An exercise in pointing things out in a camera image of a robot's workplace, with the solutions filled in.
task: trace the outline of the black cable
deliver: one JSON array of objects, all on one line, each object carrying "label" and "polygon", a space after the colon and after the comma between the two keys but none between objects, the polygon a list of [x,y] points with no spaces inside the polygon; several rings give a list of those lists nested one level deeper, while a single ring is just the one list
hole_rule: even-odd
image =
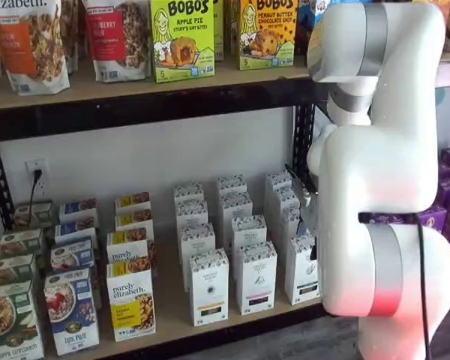
[{"label": "black cable", "polygon": [[33,171],[33,185],[31,186],[30,203],[28,204],[28,224],[27,224],[28,228],[30,228],[30,223],[32,222],[33,194],[35,192],[35,186],[37,186],[38,180],[40,180],[41,176],[42,176],[42,170],[36,169]]},{"label": "black cable", "polygon": [[423,245],[423,226],[418,222],[418,243],[420,246],[420,287],[421,287],[421,321],[425,339],[425,360],[432,360],[430,352],[430,338],[428,336],[427,292],[425,289],[425,251]]}]

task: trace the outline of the power cord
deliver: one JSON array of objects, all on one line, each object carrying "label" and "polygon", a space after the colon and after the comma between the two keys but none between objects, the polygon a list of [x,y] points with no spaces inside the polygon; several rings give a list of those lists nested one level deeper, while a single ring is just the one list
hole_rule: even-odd
[{"label": "power cord", "polygon": [[33,194],[35,192],[35,186],[37,186],[38,180],[42,177],[42,170],[36,169],[33,170],[33,185],[31,186],[30,193],[30,203],[28,204],[28,224],[27,227],[30,228],[30,223],[32,222],[32,203],[33,203]]}]

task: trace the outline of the electrical outlet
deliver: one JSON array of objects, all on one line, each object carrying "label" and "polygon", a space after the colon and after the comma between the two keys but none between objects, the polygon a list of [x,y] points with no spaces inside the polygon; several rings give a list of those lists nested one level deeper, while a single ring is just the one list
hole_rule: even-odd
[{"label": "electrical outlet", "polygon": [[33,186],[34,176],[33,172],[37,169],[42,170],[42,176],[35,185],[34,200],[44,200],[50,197],[50,174],[48,171],[48,164],[45,159],[30,160],[25,162],[25,167],[28,173],[28,180]]}]

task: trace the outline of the cartoon girl illustration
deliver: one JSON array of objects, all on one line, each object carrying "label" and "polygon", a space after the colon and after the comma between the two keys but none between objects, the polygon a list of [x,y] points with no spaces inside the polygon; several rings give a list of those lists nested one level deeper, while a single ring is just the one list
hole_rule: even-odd
[{"label": "cartoon girl illustration", "polygon": [[240,44],[242,48],[248,46],[257,35],[257,25],[255,24],[256,18],[257,10],[255,10],[255,7],[252,4],[247,4],[241,15]]},{"label": "cartoon girl illustration", "polygon": [[159,9],[153,18],[155,30],[154,57],[159,65],[175,66],[170,52],[172,35],[170,34],[169,18],[164,9]]}]

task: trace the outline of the green bobo's box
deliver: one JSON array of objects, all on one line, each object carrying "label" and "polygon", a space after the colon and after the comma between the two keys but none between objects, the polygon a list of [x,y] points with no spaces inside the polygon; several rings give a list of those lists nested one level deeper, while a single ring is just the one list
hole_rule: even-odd
[{"label": "green bobo's box", "polygon": [[213,0],[151,0],[157,83],[215,75]]}]

